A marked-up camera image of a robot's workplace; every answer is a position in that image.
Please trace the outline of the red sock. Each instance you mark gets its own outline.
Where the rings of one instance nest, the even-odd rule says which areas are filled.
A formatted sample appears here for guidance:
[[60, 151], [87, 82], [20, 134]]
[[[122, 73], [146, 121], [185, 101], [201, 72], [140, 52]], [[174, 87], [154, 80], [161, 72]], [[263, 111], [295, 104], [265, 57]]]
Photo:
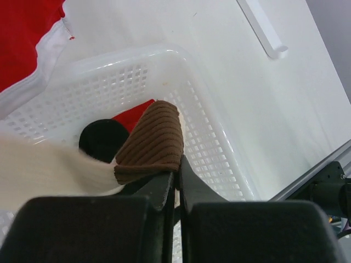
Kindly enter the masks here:
[[121, 112], [117, 116], [112, 117], [112, 119], [118, 121], [120, 124], [123, 125], [124, 128], [127, 129], [129, 133], [131, 133], [136, 124], [138, 123], [139, 119], [143, 115], [143, 113], [154, 102], [154, 99], [148, 100], [143, 104], [139, 104], [136, 107]]
[[64, 1], [1, 1], [1, 118], [45, 90], [74, 38]]

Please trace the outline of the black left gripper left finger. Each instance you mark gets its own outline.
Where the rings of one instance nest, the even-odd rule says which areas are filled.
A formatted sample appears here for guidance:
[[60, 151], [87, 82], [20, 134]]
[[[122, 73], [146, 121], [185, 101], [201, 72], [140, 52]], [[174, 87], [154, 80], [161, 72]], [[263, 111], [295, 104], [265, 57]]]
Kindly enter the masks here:
[[173, 174], [133, 195], [38, 197], [17, 213], [1, 262], [171, 262]]

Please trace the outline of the white metal drying rack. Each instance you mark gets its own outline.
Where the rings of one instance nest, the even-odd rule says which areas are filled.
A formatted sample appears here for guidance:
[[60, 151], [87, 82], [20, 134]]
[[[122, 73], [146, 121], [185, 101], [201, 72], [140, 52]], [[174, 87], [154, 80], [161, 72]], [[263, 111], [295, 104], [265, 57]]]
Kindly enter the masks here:
[[273, 60], [284, 58], [288, 47], [282, 43], [260, 2], [257, 0], [238, 0], [237, 2], [267, 56]]

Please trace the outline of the black sock white stripes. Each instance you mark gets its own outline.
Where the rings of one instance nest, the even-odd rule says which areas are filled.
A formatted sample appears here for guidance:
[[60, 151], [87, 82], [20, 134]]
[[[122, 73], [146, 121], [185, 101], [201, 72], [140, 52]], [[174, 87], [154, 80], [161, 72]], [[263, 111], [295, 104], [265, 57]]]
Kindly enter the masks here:
[[128, 130], [118, 121], [100, 119], [83, 129], [78, 148], [94, 159], [111, 163], [128, 137]]

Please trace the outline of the white plastic basket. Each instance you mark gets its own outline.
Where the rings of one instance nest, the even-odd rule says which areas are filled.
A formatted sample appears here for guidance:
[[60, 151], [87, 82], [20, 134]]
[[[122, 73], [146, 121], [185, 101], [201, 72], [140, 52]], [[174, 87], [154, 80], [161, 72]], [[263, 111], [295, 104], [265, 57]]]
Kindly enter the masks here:
[[88, 124], [151, 99], [168, 101], [183, 114], [185, 154], [206, 184], [230, 201], [257, 198], [212, 84], [176, 45], [105, 53], [59, 67], [43, 93], [1, 121], [1, 132], [77, 147]]

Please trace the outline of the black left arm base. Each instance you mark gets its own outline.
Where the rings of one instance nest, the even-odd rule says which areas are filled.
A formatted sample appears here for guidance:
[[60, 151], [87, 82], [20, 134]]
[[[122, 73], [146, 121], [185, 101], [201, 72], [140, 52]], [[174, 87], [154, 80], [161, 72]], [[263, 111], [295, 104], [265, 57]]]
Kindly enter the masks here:
[[350, 178], [338, 161], [333, 161], [311, 178], [296, 196], [316, 203], [334, 222], [345, 219], [337, 230], [337, 238], [350, 236]]

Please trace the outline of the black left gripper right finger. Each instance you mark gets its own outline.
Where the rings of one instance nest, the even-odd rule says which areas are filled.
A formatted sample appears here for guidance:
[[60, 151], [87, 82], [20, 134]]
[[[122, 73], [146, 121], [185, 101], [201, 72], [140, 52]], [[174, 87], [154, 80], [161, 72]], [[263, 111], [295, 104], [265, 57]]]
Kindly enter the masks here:
[[339, 262], [326, 214], [306, 201], [230, 202], [179, 170], [184, 262]]

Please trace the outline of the cream brown sock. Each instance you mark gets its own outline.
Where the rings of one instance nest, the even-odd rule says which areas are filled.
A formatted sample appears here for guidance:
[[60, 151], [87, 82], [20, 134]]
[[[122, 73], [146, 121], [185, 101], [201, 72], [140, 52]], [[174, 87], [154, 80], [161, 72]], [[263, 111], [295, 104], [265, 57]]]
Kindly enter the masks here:
[[177, 172], [184, 152], [184, 118], [166, 101], [142, 114], [113, 160], [46, 142], [1, 137], [1, 204], [15, 208], [42, 196], [107, 196], [160, 172]]

